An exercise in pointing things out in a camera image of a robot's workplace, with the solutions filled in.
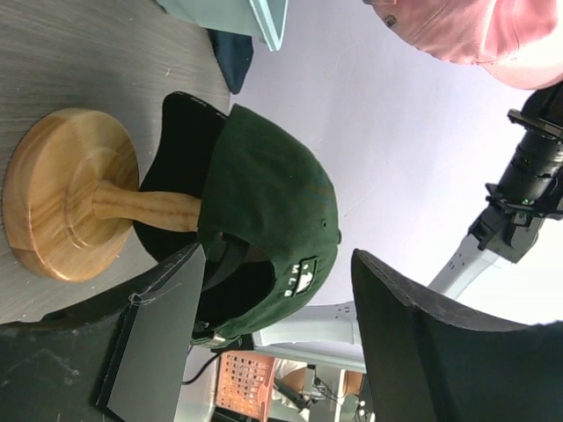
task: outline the baseball cap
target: baseball cap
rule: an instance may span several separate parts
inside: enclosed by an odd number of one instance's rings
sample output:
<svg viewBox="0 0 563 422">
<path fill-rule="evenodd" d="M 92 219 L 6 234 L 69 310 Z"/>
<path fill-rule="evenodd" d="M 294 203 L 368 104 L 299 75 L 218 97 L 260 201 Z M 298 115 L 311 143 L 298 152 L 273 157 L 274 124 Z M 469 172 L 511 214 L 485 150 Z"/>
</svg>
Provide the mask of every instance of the baseball cap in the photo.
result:
<svg viewBox="0 0 563 422">
<path fill-rule="evenodd" d="M 228 344 L 288 317 L 333 267 L 340 230 L 331 180 L 302 143 L 241 105 L 226 116 L 189 94 L 169 95 L 161 144 L 141 190 L 201 198 L 197 234 L 135 223 L 157 260 L 197 241 L 212 266 L 224 235 L 260 252 L 201 293 L 194 344 Z"/>
<path fill-rule="evenodd" d="M 563 0 L 366 0 L 399 37 L 512 87 L 563 79 Z"/>
</svg>

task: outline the wall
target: wall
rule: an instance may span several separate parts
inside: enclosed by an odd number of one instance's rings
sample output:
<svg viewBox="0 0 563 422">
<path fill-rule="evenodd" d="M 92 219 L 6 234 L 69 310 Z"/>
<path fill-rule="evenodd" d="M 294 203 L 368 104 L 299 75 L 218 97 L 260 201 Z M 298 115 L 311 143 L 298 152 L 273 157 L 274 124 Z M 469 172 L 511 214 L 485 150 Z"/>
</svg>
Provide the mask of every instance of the wall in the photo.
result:
<svg viewBox="0 0 563 422">
<path fill-rule="evenodd" d="M 256 45 L 233 102 L 307 144 L 335 184 L 343 244 L 312 304 L 352 298 L 354 248 L 428 284 L 486 205 L 484 184 L 498 181 L 522 138 L 506 115 L 529 95 L 407 46 L 360 0 L 290 2 L 282 50 Z M 462 301 L 523 322 L 560 316 L 552 247 L 563 224 L 549 226 L 518 271 L 476 282 Z M 531 297 L 541 306 L 530 306 Z"/>
</svg>

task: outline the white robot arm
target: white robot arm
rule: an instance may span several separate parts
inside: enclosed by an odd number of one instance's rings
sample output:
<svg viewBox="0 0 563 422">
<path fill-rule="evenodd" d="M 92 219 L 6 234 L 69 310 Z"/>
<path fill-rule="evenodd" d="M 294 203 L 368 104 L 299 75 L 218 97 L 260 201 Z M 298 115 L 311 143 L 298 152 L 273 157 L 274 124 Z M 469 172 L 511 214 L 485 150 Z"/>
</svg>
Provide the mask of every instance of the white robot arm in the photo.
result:
<svg viewBox="0 0 563 422">
<path fill-rule="evenodd" d="M 563 219 L 563 83 L 536 91 L 521 113 L 511 110 L 508 118 L 526 134 L 499 184 L 486 185 L 488 207 L 428 286 L 454 300 L 484 272 L 516 264 L 535 244 L 546 218 Z M 254 333 L 252 340 L 258 352 L 362 369 L 358 359 L 342 365 L 343 359 L 295 346 L 326 341 L 360 345 L 353 302 L 306 307 Z"/>
</svg>

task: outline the gray wood surface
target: gray wood surface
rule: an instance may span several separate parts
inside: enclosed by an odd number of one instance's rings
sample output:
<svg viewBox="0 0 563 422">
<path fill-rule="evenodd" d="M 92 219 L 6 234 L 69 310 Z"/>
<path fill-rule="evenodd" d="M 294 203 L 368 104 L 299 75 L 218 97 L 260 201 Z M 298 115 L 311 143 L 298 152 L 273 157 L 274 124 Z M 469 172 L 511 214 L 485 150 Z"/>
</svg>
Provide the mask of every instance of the gray wood surface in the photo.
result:
<svg viewBox="0 0 563 422">
<path fill-rule="evenodd" d="M 189 91 L 218 108 L 229 93 L 205 31 L 151 0 L 0 0 L 0 178 L 26 131 L 65 107 L 112 114 L 128 129 L 141 177 L 160 136 L 161 104 Z M 30 274 L 0 230 L 0 324 L 34 321 L 153 265 L 135 235 L 95 280 L 69 284 Z"/>
</svg>

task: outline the wooden hat stand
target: wooden hat stand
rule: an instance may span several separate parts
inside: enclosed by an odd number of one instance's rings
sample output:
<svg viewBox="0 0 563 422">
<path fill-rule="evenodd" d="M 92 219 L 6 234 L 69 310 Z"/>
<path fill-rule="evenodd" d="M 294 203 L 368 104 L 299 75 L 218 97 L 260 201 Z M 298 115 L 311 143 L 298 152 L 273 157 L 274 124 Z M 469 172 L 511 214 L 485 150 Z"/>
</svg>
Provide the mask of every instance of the wooden hat stand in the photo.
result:
<svg viewBox="0 0 563 422">
<path fill-rule="evenodd" d="M 85 281 L 106 270 L 133 220 L 197 230 L 201 203 L 183 193 L 139 193 L 133 144 L 112 116 L 65 109 L 36 123 L 4 181 L 8 242 L 33 273 Z"/>
</svg>

